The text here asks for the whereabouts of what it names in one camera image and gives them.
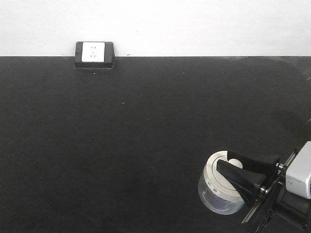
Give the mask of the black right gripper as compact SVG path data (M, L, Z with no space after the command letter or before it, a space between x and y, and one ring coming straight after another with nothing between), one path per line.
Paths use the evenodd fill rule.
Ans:
M285 171L298 156L298 152L295 149L284 164L278 164L279 172L275 183L268 190L262 191L257 202L265 175L271 175L277 170L280 158L276 155L251 158L228 150L228 160L239 160L243 169L218 160L217 171L230 182L248 207L254 205L242 221L244 233L262 232L274 215L282 217L305 233L311 231L311 200L291 193L285 187Z

